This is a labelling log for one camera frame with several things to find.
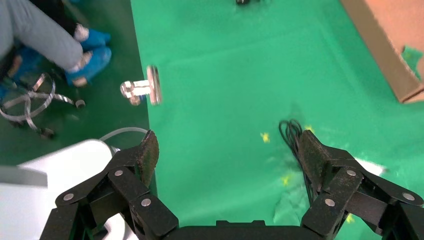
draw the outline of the dark green floor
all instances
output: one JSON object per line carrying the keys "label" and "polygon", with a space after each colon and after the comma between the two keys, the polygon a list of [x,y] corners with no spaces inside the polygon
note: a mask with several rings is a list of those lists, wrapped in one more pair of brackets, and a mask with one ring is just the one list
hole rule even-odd
{"label": "dark green floor", "polygon": [[[57,132],[53,140],[41,139],[29,127],[13,128],[0,117],[2,165],[20,164],[86,139],[98,139],[119,128],[149,126],[146,105],[131,106],[119,90],[124,81],[143,79],[130,0],[84,0],[70,10],[83,24],[111,33],[110,65],[93,80],[92,86],[79,90],[86,102],[84,109],[54,102],[34,119],[39,126]],[[58,93],[74,93],[64,83],[57,84]],[[127,148],[141,139],[140,133],[128,132],[111,138],[108,144]]]}

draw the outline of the shoe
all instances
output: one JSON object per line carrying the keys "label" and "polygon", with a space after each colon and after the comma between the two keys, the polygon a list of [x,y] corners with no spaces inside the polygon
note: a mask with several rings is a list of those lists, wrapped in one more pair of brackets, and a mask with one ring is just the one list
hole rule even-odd
{"label": "shoe", "polygon": [[84,51],[89,51],[98,47],[106,46],[106,44],[110,41],[111,35],[109,33],[89,29],[88,38],[81,42],[81,46]]}
{"label": "shoe", "polygon": [[65,72],[68,85],[83,87],[90,84],[92,78],[100,73],[111,61],[112,52],[106,46],[95,48],[91,53],[91,58],[83,68],[76,72]]}

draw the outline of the white cable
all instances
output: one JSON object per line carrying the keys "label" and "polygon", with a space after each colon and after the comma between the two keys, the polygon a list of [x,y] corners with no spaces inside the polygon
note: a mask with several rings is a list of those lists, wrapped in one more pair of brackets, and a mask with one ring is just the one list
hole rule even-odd
{"label": "white cable", "polygon": [[140,127],[123,127],[123,128],[120,128],[120,129],[116,129],[115,131],[109,132],[108,134],[99,138],[99,140],[104,142],[104,141],[110,139],[113,136],[116,136],[116,135],[121,134],[121,133],[126,133],[126,132],[139,132],[139,133],[146,134],[147,130],[144,129],[144,128],[140,128]]}

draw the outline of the metal clip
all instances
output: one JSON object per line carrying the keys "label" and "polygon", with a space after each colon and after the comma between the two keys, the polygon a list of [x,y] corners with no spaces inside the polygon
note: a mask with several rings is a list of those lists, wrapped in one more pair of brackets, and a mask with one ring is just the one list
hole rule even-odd
{"label": "metal clip", "polygon": [[141,103],[140,97],[145,95],[150,96],[152,105],[160,104],[162,102],[162,92],[158,69],[152,65],[148,66],[147,80],[123,82],[120,85],[120,92],[134,106],[139,105]]}

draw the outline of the person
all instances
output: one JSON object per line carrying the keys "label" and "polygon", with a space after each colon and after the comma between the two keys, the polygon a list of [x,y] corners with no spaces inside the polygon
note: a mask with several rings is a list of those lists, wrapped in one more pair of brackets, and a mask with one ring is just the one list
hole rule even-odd
{"label": "person", "polygon": [[87,29],[66,15],[65,5],[62,0],[30,0],[37,8],[59,24],[74,39],[81,43],[84,51],[96,46],[106,45],[111,40],[109,33],[94,29]]}
{"label": "person", "polygon": [[0,59],[17,39],[61,67],[69,85],[85,86],[110,62],[112,52],[105,46],[110,37],[102,36],[83,52],[83,38],[71,36],[29,0],[0,0]]}

